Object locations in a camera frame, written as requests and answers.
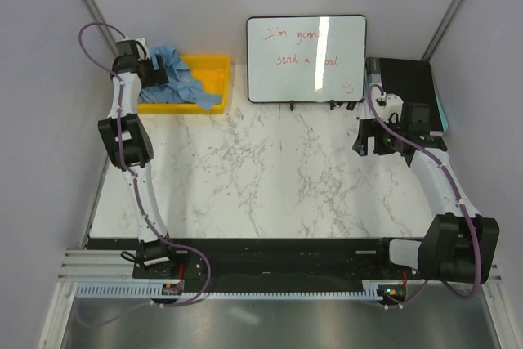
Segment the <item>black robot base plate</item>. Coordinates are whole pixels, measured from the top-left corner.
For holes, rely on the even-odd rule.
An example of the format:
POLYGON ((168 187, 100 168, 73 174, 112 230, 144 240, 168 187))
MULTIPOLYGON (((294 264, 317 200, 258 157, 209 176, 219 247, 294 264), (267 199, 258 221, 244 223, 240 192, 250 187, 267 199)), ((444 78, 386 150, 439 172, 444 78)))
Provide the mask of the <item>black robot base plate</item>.
POLYGON ((136 278, 175 278, 186 283, 206 277, 211 286, 257 280, 274 281, 402 280, 417 270, 390 261, 388 238, 363 239, 175 239, 93 238, 89 250, 119 251, 134 265, 136 278))

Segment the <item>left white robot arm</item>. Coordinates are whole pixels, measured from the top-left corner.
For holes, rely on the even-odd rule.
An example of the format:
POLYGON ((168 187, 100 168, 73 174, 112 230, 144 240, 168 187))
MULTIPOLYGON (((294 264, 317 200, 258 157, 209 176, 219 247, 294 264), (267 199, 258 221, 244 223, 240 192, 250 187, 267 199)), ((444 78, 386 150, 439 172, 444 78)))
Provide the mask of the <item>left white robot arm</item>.
POLYGON ((107 118, 98 122, 98 131, 110 162, 123 174, 136 210, 136 255, 123 251, 122 257, 133 263, 135 279, 176 279, 182 256, 168 243, 152 182, 154 148, 138 115, 142 89, 167 82, 168 74, 163 58, 152 56, 143 38, 125 37, 116 47, 118 55, 110 69, 113 102, 107 118))

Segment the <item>blue long sleeve shirt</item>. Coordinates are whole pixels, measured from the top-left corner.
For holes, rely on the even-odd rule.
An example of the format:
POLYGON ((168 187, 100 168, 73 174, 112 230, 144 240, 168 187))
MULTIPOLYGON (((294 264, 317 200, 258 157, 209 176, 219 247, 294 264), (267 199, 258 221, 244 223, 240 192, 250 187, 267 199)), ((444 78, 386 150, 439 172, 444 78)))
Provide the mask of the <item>blue long sleeve shirt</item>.
POLYGON ((178 55, 171 44, 150 49, 153 65, 158 66, 156 56, 163 59, 168 81, 145 87, 139 95, 141 104, 196 104, 204 110, 222 103, 222 95, 207 93, 203 84, 190 74, 190 67, 178 55))

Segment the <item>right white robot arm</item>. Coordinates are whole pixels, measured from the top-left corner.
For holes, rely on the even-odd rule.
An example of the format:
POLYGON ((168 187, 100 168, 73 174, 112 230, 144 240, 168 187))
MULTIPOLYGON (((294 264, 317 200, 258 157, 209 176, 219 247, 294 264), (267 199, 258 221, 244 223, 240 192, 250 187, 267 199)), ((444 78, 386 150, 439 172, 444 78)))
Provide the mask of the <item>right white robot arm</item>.
POLYGON ((399 154, 418 179, 433 220, 421 239, 382 240, 375 271, 393 278, 404 267, 424 280, 479 287, 489 278, 499 225, 484 217, 460 186, 441 136, 431 134, 430 108, 385 95, 368 103, 353 150, 361 157, 399 154))

